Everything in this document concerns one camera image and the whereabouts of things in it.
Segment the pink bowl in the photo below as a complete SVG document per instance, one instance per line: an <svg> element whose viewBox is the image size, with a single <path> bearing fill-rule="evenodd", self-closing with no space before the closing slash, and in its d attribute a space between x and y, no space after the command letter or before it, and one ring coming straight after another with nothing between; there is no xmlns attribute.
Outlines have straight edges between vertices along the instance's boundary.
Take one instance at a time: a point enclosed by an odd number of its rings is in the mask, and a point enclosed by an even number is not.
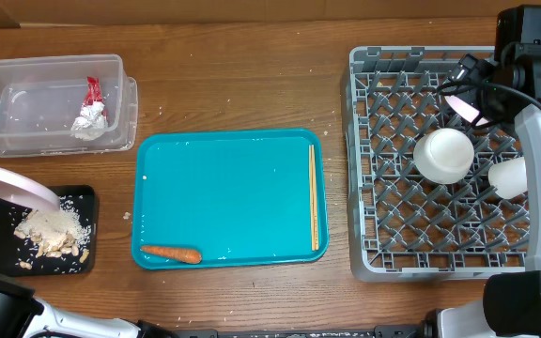
<svg viewBox="0 0 541 338"><path fill-rule="evenodd" d="M488 123L481 112L466 101L457 96L445 96L446 103L462 119L477 127L483 127Z"/></svg>

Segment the white cup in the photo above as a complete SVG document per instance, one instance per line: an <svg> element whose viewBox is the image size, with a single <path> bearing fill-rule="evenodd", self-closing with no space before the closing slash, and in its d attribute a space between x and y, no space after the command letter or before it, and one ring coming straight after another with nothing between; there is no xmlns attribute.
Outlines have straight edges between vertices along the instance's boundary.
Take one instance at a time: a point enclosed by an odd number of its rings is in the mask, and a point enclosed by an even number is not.
<svg viewBox="0 0 541 338"><path fill-rule="evenodd" d="M523 157L494 164L488 171L488 182L502 199L511 199L528 191Z"/></svg>

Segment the white tissue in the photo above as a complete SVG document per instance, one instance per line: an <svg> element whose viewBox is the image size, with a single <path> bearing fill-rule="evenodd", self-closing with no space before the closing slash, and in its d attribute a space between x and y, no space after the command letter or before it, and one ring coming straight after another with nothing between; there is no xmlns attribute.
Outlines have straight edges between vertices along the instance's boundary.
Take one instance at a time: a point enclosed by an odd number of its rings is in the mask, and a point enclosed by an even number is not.
<svg viewBox="0 0 541 338"><path fill-rule="evenodd" d="M83 105L78 117L75 118L71 130L73 136L83 141L93 141L104 134L103 129L108 127L105 105L101 101L94 101L90 105Z"/></svg>

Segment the red snack wrapper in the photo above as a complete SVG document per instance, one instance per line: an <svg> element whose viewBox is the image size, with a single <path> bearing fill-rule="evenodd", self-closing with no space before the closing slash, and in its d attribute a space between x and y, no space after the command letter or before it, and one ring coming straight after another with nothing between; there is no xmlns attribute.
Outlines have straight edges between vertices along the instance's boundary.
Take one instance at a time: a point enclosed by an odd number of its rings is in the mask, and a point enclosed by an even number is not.
<svg viewBox="0 0 541 338"><path fill-rule="evenodd" d="M87 78L87 93L83 101L83 106L90 106L94 102L103 102L100 80L94 77Z"/></svg>

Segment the white saucer bowl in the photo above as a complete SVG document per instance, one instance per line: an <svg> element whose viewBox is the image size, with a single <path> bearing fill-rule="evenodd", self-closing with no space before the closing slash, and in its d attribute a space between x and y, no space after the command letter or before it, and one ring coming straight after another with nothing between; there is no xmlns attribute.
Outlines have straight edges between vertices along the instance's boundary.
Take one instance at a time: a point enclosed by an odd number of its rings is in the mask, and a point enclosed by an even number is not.
<svg viewBox="0 0 541 338"><path fill-rule="evenodd" d="M420 174L438 184L454 184L471 168L474 148L461 131L439 129L422 137L413 150L413 160Z"/></svg>

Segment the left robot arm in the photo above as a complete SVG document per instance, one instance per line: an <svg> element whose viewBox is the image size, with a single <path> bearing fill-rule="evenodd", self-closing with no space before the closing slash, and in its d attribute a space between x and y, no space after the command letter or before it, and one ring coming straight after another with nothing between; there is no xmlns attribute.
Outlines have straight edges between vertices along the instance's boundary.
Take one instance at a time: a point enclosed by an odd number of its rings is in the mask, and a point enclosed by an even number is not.
<svg viewBox="0 0 541 338"><path fill-rule="evenodd" d="M37 210L58 210L59 198L27 177L0 168L0 199ZM64 312L34 291L0 274L0 337L177 337L176 332L139 321L97 319Z"/></svg>

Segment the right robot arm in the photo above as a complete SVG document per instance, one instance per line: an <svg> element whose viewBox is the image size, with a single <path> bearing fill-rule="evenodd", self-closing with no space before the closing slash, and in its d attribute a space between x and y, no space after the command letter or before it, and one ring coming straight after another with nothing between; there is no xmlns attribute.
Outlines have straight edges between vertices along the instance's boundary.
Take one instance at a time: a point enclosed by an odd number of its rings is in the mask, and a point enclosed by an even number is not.
<svg viewBox="0 0 541 338"><path fill-rule="evenodd" d="M529 197L525 270L488 278L481 300L427 316L420 337L541 337L541 5L498 15L494 61L467 54L437 94L474 129L500 126L521 144Z"/></svg>

